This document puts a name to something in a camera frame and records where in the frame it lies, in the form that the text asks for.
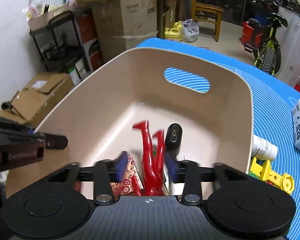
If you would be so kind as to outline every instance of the wooden chair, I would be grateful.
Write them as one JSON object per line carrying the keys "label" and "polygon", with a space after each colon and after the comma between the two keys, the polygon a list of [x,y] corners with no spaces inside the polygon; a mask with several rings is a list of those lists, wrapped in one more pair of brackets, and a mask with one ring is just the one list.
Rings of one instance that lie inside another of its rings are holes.
{"label": "wooden chair", "polygon": [[[208,17],[206,16],[196,15],[196,11],[213,13],[215,15],[215,20],[208,20]],[[219,41],[222,13],[223,9],[220,6],[198,3],[196,0],[191,0],[191,18],[194,21],[213,23],[215,25],[214,39],[216,42]]]}

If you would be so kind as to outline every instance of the black round disc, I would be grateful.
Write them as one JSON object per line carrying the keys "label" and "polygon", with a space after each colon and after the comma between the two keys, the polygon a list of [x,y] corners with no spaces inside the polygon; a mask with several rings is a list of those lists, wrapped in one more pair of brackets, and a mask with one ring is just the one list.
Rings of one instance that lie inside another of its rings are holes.
{"label": "black round disc", "polygon": [[206,200],[206,214],[221,231],[243,239],[271,239],[289,230],[296,212],[290,195],[262,181],[232,181]]}
{"label": "black round disc", "polygon": [[61,183],[29,186],[7,199],[2,208],[6,224],[22,238],[68,235],[87,219],[87,199]]}

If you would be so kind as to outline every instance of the white bottle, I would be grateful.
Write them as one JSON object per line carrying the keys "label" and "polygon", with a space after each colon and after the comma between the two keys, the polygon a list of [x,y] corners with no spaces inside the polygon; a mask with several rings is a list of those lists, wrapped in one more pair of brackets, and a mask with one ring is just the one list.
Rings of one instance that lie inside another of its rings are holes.
{"label": "white bottle", "polygon": [[258,160],[273,161],[277,156],[278,148],[269,141],[253,135],[251,157],[256,157]]}

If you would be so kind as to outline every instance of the chair leg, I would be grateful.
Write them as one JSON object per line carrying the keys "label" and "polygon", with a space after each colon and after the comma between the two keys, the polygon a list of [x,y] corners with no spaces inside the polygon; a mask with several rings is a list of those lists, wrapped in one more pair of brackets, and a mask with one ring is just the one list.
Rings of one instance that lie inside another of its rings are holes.
{"label": "chair leg", "polygon": [[214,40],[216,42],[219,41],[220,28],[221,28],[221,13],[218,13],[216,19],[216,26],[215,26],[215,36],[214,36]]}

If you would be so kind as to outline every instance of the blue mat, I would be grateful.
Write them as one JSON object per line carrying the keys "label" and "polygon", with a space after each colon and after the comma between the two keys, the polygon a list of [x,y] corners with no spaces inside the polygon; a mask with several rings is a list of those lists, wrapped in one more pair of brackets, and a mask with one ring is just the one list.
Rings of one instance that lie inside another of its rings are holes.
{"label": "blue mat", "polygon": [[[158,38],[148,39],[138,47],[167,49],[203,58],[239,74],[248,83],[253,97],[253,133],[277,145],[278,155],[272,169],[279,174],[287,172],[295,180],[291,196],[297,212],[287,238],[300,240],[300,151],[294,147],[291,116],[291,108],[300,99],[300,93],[251,65],[208,49]],[[168,68],[165,77],[199,92],[207,91],[210,86],[205,78],[175,68]]]}

